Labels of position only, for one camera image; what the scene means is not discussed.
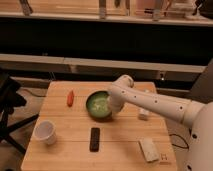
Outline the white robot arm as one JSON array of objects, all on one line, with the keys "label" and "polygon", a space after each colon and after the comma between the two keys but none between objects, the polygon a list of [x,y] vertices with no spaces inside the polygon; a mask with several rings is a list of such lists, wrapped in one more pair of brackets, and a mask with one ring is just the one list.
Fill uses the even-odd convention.
[{"label": "white robot arm", "polygon": [[139,91],[129,75],[120,76],[107,91],[112,113],[119,113],[130,103],[188,127],[191,137],[185,171],[213,171],[213,102]]}]

